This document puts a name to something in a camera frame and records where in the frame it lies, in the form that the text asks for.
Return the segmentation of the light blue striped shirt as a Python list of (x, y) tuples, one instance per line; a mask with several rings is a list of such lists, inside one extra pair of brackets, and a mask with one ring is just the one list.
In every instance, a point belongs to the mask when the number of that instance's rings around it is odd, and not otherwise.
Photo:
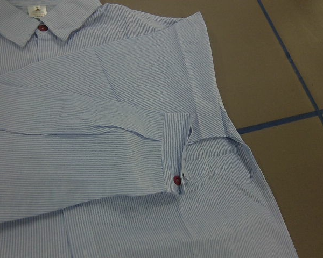
[(296, 257), (200, 12), (0, 1), (0, 257)]

